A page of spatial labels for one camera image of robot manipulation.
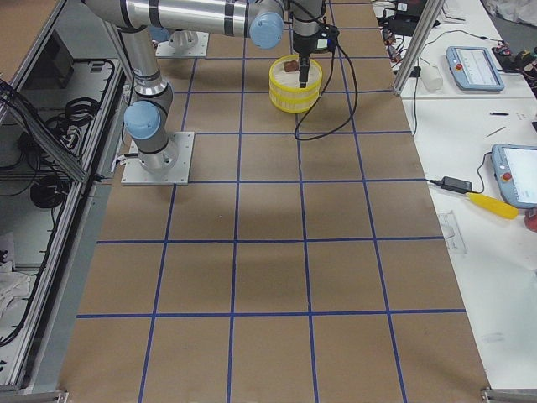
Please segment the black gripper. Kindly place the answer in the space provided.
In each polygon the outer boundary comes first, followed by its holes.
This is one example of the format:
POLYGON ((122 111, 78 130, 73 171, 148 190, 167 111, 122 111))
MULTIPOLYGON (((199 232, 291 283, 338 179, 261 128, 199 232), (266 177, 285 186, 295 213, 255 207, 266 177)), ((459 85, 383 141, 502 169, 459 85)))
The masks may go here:
POLYGON ((310 54, 317 51, 321 31, 321 19, 326 11, 321 0, 291 2, 293 49, 300 56, 299 85, 306 88, 309 82, 310 54))

